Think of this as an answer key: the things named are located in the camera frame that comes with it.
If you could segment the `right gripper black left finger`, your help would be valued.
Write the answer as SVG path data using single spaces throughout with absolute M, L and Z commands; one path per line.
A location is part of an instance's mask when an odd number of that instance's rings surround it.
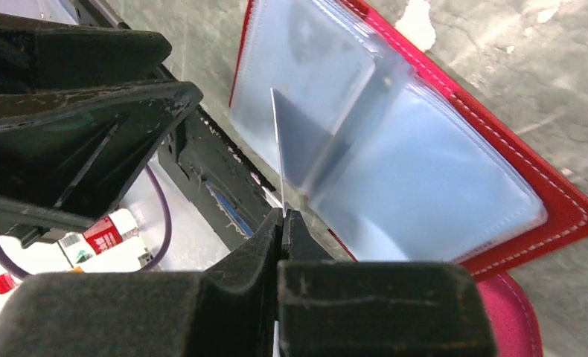
M 271 356 L 284 219 L 204 271 L 50 273 L 0 313 L 0 356 Z

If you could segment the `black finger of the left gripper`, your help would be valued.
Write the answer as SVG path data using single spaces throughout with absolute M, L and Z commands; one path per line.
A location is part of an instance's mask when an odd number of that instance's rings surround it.
M 0 234 L 92 226 L 202 97 L 169 80 L 0 94 Z
M 66 25 L 0 13 L 0 94 L 128 83 L 172 51 L 151 31 Z

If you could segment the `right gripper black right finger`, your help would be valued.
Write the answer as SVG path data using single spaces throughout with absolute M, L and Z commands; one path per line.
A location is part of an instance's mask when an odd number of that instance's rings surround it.
M 303 260 L 302 215 L 284 214 L 277 267 L 283 356 L 495 356 L 474 279 L 453 263 Z

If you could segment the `red leather card holder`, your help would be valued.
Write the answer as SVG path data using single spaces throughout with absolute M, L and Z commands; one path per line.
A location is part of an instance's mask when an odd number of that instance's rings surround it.
M 342 122 L 308 210 L 354 259 L 463 265 L 499 354 L 543 354 L 508 270 L 588 237 L 584 193 L 364 1 L 248 3 L 229 118 L 280 174 L 272 88 Z

